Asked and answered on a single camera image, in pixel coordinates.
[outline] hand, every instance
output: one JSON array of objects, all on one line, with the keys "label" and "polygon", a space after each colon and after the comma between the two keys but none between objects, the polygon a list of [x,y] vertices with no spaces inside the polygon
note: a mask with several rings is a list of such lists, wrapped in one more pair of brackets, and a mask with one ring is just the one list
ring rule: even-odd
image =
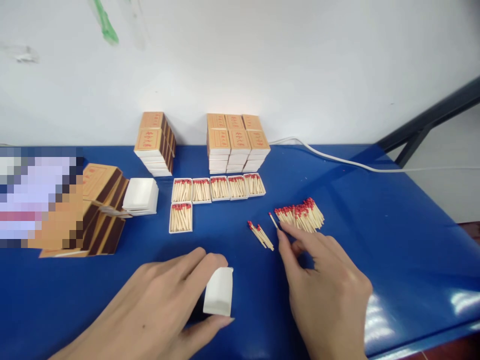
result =
[{"label": "hand", "polygon": [[93,324],[51,359],[189,359],[233,319],[213,315],[184,329],[210,277],[228,266],[198,247],[140,266]]},{"label": "hand", "polygon": [[[331,236],[308,233],[281,222],[296,238],[290,245],[278,230],[278,250],[290,287],[290,306],[312,359],[366,359],[364,331],[369,279]],[[314,269],[300,267],[297,257],[308,252]]]}]

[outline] stack of matchboxes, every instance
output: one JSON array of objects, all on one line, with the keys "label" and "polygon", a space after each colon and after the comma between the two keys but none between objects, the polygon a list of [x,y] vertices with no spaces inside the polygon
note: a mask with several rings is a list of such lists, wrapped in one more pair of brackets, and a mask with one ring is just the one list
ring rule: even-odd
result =
[{"label": "stack of matchboxes", "polygon": [[83,258],[114,254],[125,218],[132,217],[122,207],[128,185],[129,180],[118,167],[89,163],[83,170],[82,193],[70,194],[70,201],[76,201],[70,203],[75,209],[70,211],[74,216],[63,214],[68,221],[60,217],[61,206],[65,205],[60,203],[56,204],[56,211],[49,214],[49,218],[56,216],[57,221],[51,225],[42,224],[38,237],[42,237],[44,250],[39,257]]},{"label": "stack of matchboxes", "polygon": [[206,117],[210,174],[257,172],[270,152],[259,117],[213,113]]},{"label": "stack of matchboxes", "polygon": [[177,147],[163,112],[144,112],[133,150],[154,177],[172,176]]}]

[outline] white cable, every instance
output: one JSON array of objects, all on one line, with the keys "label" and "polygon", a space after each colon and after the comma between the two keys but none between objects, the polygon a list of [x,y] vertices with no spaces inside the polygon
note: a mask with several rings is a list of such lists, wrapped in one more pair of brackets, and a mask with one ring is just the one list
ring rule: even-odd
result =
[{"label": "white cable", "polygon": [[377,169],[373,168],[364,164],[361,164],[359,162],[355,161],[350,161],[350,160],[345,160],[339,157],[335,157],[332,155],[328,155],[326,153],[320,152],[315,150],[313,147],[310,145],[304,143],[302,140],[300,140],[298,137],[295,136],[290,136],[286,137],[277,141],[272,141],[269,144],[270,145],[276,145],[276,144],[281,144],[284,142],[287,142],[289,140],[297,140],[300,142],[304,147],[306,147],[308,150],[310,150],[312,153],[317,154],[318,156],[321,156],[322,158],[330,159],[339,163],[345,163],[345,164],[350,164],[353,166],[357,166],[366,170],[369,170],[374,173],[406,173],[406,172],[412,172],[412,171],[423,171],[423,170],[480,170],[479,166],[441,166],[441,167],[420,167],[420,168],[410,168],[410,169]]}]

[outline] white wall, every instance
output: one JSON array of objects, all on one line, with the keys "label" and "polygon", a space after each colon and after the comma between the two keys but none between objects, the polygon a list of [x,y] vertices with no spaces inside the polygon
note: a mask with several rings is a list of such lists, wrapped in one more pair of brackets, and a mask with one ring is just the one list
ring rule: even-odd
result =
[{"label": "white wall", "polygon": [[[396,159],[403,147],[388,155]],[[480,167],[480,105],[430,131],[405,168]],[[407,173],[457,223],[480,221],[480,170]]]},{"label": "white wall", "polygon": [[188,144],[206,112],[258,114],[270,140],[373,143],[480,75],[477,1],[141,0],[144,48],[129,1],[102,2],[119,46],[87,0],[0,1],[0,42],[40,56],[0,51],[0,143],[132,145],[149,110]]}]

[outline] floor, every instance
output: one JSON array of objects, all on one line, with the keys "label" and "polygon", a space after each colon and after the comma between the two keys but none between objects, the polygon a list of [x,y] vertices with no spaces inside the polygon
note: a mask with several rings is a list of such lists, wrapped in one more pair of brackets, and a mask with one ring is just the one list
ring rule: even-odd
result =
[{"label": "floor", "polygon": [[[480,245],[480,221],[461,223],[459,225]],[[404,358],[404,360],[479,359],[480,332]]]}]

